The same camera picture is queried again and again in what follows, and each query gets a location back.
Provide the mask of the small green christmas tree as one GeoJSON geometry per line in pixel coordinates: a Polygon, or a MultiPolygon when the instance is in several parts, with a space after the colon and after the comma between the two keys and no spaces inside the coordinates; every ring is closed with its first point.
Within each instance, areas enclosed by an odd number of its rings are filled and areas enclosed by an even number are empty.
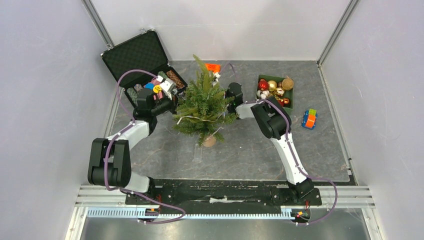
{"type": "Polygon", "coordinates": [[[197,137],[197,143],[203,147],[212,147],[224,140],[220,130],[233,124],[238,115],[228,112],[234,98],[226,98],[226,89],[213,81],[214,73],[207,70],[197,55],[194,54],[193,58],[199,70],[196,71],[196,79],[190,81],[178,101],[173,129],[183,135],[197,137]]]}

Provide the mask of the clear battery box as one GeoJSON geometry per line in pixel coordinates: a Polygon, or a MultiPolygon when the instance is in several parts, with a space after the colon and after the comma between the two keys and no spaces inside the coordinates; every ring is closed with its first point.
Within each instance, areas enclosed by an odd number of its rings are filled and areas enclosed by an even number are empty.
{"type": "Polygon", "coordinates": [[[203,158],[203,146],[196,143],[194,146],[193,162],[200,163],[203,158]]]}

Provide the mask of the twine ball ornament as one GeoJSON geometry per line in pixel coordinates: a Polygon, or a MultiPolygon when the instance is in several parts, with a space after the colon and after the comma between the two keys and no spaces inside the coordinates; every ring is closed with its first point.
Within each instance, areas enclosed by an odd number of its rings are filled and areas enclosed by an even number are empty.
{"type": "Polygon", "coordinates": [[[293,89],[294,87],[294,80],[290,77],[286,77],[282,82],[281,82],[281,87],[285,90],[285,91],[290,91],[293,89]]]}

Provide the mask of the blue orange toy car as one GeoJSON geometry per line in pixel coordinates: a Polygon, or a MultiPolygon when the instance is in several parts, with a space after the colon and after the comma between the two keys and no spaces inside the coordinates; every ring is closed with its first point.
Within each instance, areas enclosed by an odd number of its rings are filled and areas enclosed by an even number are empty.
{"type": "Polygon", "coordinates": [[[303,115],[301,126],[303,128],[313,130],[316,127],[317,117],[318,117],[318,114],[315,109],[310,108],[306,110],[303,115]]]}

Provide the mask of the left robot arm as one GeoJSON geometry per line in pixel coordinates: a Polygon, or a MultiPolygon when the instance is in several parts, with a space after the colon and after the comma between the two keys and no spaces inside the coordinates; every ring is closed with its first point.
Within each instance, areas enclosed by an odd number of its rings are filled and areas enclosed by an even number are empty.
{"type": "Polygon", "coordinates": [[[175,113],[177,90],[161,92],[162,96],[158,97],[149,88],[141,89],[129,124],[107,138],[93,140],[87,172],[90,184],[122,192],[149,192],[154,184],[153,179],[132,171],[130,151],[153,133],[158,115],[175,113]]]}

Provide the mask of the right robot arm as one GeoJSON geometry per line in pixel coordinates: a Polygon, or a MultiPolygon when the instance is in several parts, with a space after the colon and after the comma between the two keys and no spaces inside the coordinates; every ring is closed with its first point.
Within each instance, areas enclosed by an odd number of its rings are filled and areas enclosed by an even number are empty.
{"type": "Polygon", "coordinates": [[[314,189],[314,184],[294,146],[289,114],[274,97],[254,102],[243,101],[242,86],[237,82],[229,84],[225,97],[233,97],[227,107],[229,113],[236,113],[239,119],[255,119],[261,133],[274,144],[286,171],[292,199],[299,201],[305,198],[314,189]]]}

